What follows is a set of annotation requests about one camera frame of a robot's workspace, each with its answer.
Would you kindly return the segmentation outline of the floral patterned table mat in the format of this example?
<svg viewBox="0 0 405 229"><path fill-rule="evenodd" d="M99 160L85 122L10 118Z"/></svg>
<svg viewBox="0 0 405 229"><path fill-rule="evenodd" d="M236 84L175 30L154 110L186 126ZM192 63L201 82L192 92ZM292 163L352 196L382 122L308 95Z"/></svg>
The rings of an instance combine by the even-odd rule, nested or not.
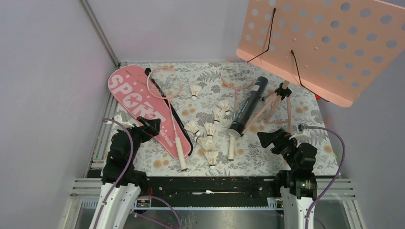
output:
<svg viewBox="0 0 405 229"><path fill-rule="evenodd" d="M221 62L186 62L186 63L149 63L138 66L144 69L168 68L170 73L177 73L182 80L182 91L171 98L173 112L171 118L179 118L187 124L191 120L197 123L202 134L205 134L204 123L214 121L213 109L221 100L228 100L230 107L234 107L235 91L227 87L221 80ZM192 100L190 86L196 84L202 87L196 100ZM314 96L298 86L289 86L292 94L290 106L281 101L271 118L265 122L269 109L261 112L265 102L259 101L249 119L250 127L247 132L235 141L234 160L228 160L229 135L228 128L232 122L232 115L225 116L216 126L213 135L212 151L218 151L216 166L209 168L204 156L204 149L195 142L195 135L185 131L190 137L193 151L186 157L183 154L181 141L175 132L175 144L178 159L171 156L154 138L141 144L133 161L136 170L145 172L149 177L218 177L218 176L274 176L280 170L287 170L288 164L281 155L272 154L270 148L262 148L258 132L274 132L284 129L291 134L297 132L298 124L311 126L310 137L306 142L317 148L316 162L313 172L317 176L333 176L339 167L330 140L323 131L324 122ZM249 89L238 92L237 106L240 107L246 99ZM121 115L123 121L138 125L134 119L118 102L115 111Z"/></svg>

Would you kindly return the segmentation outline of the black shuttlecock tube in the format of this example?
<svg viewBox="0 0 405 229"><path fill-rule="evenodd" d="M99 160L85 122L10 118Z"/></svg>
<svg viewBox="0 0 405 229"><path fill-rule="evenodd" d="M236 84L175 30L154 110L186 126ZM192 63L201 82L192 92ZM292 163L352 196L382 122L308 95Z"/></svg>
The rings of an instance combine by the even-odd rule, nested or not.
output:
<svg viewBox="0 0 405 229"><path fill-rule="evenodd" d="M233 138L240 138L243 135L243 131L247 127L249 118L251 117L258 100L261 98L268 84L268 79L266 77L260 76L256 79L247 98L240 106L238 112L233 119L230 127L228 128L229 136Z"/></svg>

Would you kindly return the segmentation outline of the pink perforated music stand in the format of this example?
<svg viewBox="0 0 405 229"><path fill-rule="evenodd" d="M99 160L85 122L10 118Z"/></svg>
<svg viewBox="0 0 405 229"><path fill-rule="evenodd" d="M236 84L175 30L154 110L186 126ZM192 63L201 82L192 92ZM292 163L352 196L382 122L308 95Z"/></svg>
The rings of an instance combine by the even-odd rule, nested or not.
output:
<svg viewBox="0 0 405 229"><path fill-rule="evenodd" d="M380 0L251 0L236 55L350 107L405 48L405 9Z"/></svg>

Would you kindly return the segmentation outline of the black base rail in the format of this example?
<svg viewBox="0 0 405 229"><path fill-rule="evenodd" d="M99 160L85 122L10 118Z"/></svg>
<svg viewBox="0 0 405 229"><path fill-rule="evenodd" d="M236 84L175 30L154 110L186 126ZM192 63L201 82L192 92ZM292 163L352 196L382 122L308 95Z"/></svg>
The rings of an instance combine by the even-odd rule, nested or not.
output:
<svg viewBox="0 0 405 229"><path fill-rule="evenodd" d="M277 208L274 177L147 177L151 194L175 208Z"/></svg>

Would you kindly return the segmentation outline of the white shuttlecock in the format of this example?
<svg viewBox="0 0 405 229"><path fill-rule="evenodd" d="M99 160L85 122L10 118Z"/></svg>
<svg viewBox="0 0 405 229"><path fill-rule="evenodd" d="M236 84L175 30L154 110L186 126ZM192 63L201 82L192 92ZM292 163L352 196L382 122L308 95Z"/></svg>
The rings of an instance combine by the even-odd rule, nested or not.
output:
<svg viewBox="0 0 405 229"><path fill-rule="evenodd" d="M193 84L190 86L190 90L192 93L192 100L196 100L202 90L202 87L199 85Z"/></svg>
<svg viewBox="0 0 405 229"><path fill-rule="evenodd" d="M219 124L220 121L224 118L225 111L219 107L213 109L214 124Z"/></svg>
<svg viewBox="0 0 405 229"><path fill-rule="evenodd" d="M211 150L213 146L213 140L210 137L196 136L195 142L199 144L204 150Z"/></svg>
<svg viewBox="0 0 405 229"><path fill-rule="evenodd" d="M231 114L230 106L229 106L229 101L228 101L228 100L226 100L226 99L221 100L221 101L218 103L218 105L219 105L219 107L225 112L225 115L230 115L230 114Z"/></svg>
<svg viewBox="0 0 405 229"><path fill-rule="evenodd" d="M188 122L184 128L187 131L192 132L195 136L201 136L201 131L199 129L199 127L197 126L197 123L193 120L191 120L190 122Z"/></svg>
<svg viewBox="0 0 405 229"><path fill-rule="evenodd" d="M204 128L205 128L207 137L213 138L213 135L216 131L216 125L213 123L206 122L206 123L204 123Z"/></svg>
<svg viewBox="0 0 405 229"><path fill-rule="evenodd" d="M219 155L218 151L206 151L204 153L204 156L208 161L210 169L215 168L218 155Z"/></svg>

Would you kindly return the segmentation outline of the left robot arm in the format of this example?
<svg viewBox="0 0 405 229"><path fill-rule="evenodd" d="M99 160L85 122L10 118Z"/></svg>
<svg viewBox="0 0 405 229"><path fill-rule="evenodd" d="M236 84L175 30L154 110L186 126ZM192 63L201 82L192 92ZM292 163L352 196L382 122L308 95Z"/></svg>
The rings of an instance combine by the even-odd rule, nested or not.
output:
<svg viewBox="0 0 405 229"><path fill-rule="evenodd" d="M160 119L137 117L140 126L120 119L104 118L117 125L102 169L102 186L91 229L121 229L138 196L148 191L147 175L134 168L133 161L140 145L158 136Z"/></svg>

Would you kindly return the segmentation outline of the pink badminton racket right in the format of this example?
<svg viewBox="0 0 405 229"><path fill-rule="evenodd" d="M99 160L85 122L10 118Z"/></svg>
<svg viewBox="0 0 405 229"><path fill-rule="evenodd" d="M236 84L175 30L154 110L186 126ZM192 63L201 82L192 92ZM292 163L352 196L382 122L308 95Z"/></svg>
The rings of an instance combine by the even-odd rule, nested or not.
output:
<svg viewBox="0 0 405 229"><path fill-rule="evenodd" d="M249 88L253 84L255 80L255 70L247 61L241 58L232 58L222 66L221 80L227 87L235 91L234 113L232 118L232 120L234 120L238 111L238 92Z"/></svg>

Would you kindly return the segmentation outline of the pink sport racket bag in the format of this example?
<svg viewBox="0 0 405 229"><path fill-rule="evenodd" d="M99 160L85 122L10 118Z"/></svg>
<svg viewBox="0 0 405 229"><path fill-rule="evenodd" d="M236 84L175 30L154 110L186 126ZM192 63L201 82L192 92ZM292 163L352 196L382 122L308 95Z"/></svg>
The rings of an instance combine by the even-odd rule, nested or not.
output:
<svg viewBox="0 0 405 229"><path fill-rule="evenodd" d="M154 139L159 142L168 153L178 159L175 144L175 132L181 141L183 154L186 157L193 151L190 137L179 126L173 127L169 106L163 99L152 96L147 89L147 75L145 69L138 65L128 65L112 73L108 80L108 88L121 106L134 118L142 116L147 119L160 119L160 134Z"/></svg>

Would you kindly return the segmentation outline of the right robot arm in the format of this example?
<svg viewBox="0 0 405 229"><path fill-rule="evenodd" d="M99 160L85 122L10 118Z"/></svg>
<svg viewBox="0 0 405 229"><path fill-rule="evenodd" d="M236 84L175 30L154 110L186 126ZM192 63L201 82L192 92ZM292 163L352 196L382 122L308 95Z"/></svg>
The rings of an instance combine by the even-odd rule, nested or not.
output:
<svg viewBox="0 0 405 229"><path fill-rule="evenodd" d="M273 145L271 153L281 155L290 170L280 170L271 182L272 190L283 201L284 228L312 229L313 206L317 195L317 181L313 171L317 148L309 143L298 143L284 129L258 132L263 148Z"/></svg>

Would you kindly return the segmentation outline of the white shuttlecock front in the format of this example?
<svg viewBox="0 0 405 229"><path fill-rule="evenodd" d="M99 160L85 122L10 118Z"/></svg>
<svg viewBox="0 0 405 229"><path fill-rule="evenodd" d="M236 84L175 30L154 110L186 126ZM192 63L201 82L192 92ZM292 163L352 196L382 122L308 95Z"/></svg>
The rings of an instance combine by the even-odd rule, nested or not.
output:
<svg viewBox="0 0 405 229"><path fill-rule="evenodd" d="M219 155L218 151L206 151L204 153L204 156L208 161L210 169L215 168L218 155Z"/></svg>

